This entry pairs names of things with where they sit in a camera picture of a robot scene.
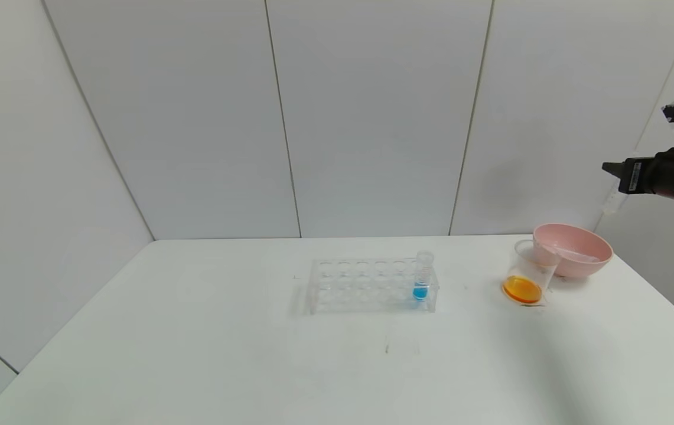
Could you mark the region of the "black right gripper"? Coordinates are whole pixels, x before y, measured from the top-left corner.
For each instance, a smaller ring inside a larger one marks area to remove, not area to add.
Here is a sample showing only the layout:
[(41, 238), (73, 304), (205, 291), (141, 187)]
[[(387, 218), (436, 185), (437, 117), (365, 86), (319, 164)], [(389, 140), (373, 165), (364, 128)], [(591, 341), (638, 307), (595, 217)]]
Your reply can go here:
[(603, 162), (601, 169), (620, 180), (618, 191), (621, 193), (650, 194), (674, 201), (674, 148), (653, 157)]

